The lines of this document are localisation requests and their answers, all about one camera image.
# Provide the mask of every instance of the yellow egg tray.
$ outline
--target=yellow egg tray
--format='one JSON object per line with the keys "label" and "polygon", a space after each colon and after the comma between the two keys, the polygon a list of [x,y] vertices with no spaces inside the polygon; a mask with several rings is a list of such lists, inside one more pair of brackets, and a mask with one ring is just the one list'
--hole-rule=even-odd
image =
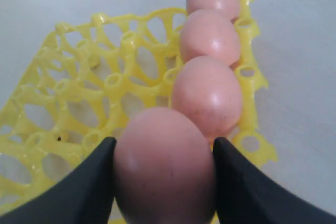
{"label": "yellow egg tray", "polygon": [[[254,94],[260,88],[267,88],[268,82],[251,49],[252,40],[260,33],[256,21],[250,16],[249,3],[252,1],[240,0],[241,14],[235,22],[242,43],[235,74],[241,84],[244,104],[239,132],[232,143],[260,167],[269,160],[275,162],[277,154],[275,148],[257,133],[259,125]],[[144,17],[96,14],[87,24],[56,25],[0,112],[0,129],[9,129],[0,134],[0,153],[17,159],[31,176],[30,183],[21,184],[0,174],[0,199],[8,195],[18,197],[12,203],[1,205],[0,214],[31,200],[55,183],[43,166],[43,159],[48,154],[61,157],[74,169],[104,137],[119,135],[129,121],[129,113],[121,102],[125,94],[136,96],[144,108],[159,105],[158,97],[170,100],[174,78],[183,65],[178,48],[182,25],[174,27],[176,15],[185,18],[185,10],[160,9]],[[165,41],[159,41],[151,32],[148,23],[153,19],[162,22]],[[119,45],[107,35],[105,28],[108,24],[119,27],[122,34]],[[80,36],[76,45],[67,39],[73,33]],[[150,78],[139,64],[139,48],[145,48],[153,55],[157,66],[156,78]],[[173,61],[170,67],[166,64],[169,60]],[[111,70],[111,74],[104,78],[94,71],[103,61]],[[51,72],[64,75],[56,79]],[[108,111],[103,106],[103,99],[108,100]],[[70,110],[70,103],[83,101],[97,118],[94,127],[83,123]],[[52,118],[52,127],[45,129],[34,123],[27,114],[26,105],[45,108]],[[72,141],[73,132],[81,135],[82,140]],[[251,136],[259,142],[259,149],[254,152],[243,147],[243,140]],[[124,222],[115,219],[110,223]]]}

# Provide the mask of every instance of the white background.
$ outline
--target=white background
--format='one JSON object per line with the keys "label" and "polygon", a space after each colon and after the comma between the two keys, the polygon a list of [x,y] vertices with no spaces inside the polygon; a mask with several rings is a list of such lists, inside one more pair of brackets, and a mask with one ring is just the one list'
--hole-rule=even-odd
{"label": "white background", "polygon": [[[0,106],[55,23],[184,7],[185,0],[0,0]],[[336,214],[336,7],[334,0],[257,0],[254,53],[270,88],[257,94],[260,128],[279,162],[263,171]]]}

